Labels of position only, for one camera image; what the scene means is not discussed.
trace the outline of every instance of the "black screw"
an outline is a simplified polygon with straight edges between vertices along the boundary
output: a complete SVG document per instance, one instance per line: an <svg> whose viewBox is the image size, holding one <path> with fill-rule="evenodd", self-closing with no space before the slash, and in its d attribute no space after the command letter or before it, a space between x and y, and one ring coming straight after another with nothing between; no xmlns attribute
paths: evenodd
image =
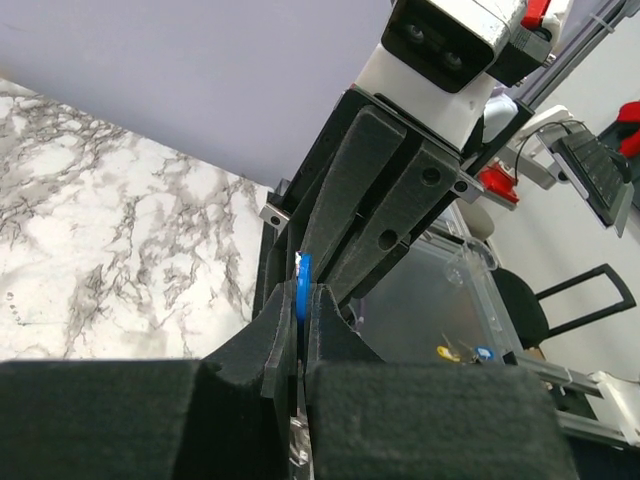
<svg viewBox="0 0 640 480"><path fill-rule="evenodd" d="M453 186L453 188L455 189L456 192L464 193L467 190L469 190L469 185L467 185L463 181L460 181L460 182L456 182L456 184Z"/></svg>

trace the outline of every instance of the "small yellow object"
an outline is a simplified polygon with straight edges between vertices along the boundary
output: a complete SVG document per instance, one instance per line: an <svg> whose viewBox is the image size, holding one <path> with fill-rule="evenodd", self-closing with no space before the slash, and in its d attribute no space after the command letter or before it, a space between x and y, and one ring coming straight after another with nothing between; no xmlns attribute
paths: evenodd
<svg viewBox="0 0 640 480"><path fill-rule="evenodd" d="M449 350L447 347L440 346L437 348L437 351L438 355L440 355L445 360L449 360L450 362L460 363L460 361L462 360L459 355L451 353L451 350Z"/></svg>

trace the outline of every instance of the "black keyboard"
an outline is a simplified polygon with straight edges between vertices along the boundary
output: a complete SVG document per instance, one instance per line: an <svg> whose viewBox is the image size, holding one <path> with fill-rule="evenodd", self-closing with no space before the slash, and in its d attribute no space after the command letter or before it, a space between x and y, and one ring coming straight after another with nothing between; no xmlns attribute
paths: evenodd
<svg viewBox="0 0 640 480"><path fill-rule="evenodd" d="M605 225L613 225L615 213L611 210L624 186L624 178L609 150L588 130L567 135L552 148L562 155L585 187L589 193L587 202Z"/></svg>

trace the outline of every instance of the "gray wall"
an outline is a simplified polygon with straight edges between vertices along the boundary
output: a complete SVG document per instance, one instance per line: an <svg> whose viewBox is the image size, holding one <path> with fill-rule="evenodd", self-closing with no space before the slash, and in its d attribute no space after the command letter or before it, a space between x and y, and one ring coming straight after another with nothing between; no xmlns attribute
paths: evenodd
<svg viewBox="0 0 640 480"><path fill-rule="evenodd" d="M0 0L0 73L261 183L291 176L388 0Z"/></svg>

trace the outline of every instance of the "black cable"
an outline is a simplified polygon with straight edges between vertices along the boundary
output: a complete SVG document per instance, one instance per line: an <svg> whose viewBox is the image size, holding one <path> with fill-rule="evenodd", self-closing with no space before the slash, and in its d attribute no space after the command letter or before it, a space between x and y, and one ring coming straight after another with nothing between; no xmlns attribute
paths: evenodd
<svg viewBox="0 0 640 480"><path fill-rule="evenodd" d="M518 154L516 155L516 161L515 161L515 164L513 166L513 168L515 170L514 178L515 178L515 181L516 181L516 185L518 184L518 164L520 163L520 158L522 157L522 152L524 151L524 147L527 145L529 140L531 140L538 133L542 132L545 128L550 127L552 125L556 125L556 126L560 125L560 126L564 127L564 129L567 132L567 134L570 135L571 134L571 130L569 130L569 128L567 128L567 124L573 124L573 123L578 123L578 124L582 125L583 127L585 127L584 122L582 122L580 120L563 120L561 122L549 122L549 123L545 123L540 128L538 128L534 132L531 132L529 135L527 135L525 137L525 139L522 142L522 145L520 145L520 149L518 150Z"/></svg>
<svg viewBox="0 0 640 480"><path fill-rule="evenodd" d="M609 158L611 158L613 164L622 175L622 181L624 183L632 182L633 171L631 170L631 163L629 162L629 159L620 152L611 148L609 145L602 144L602 146L607 150L607 152L609 152Z"/></svg>

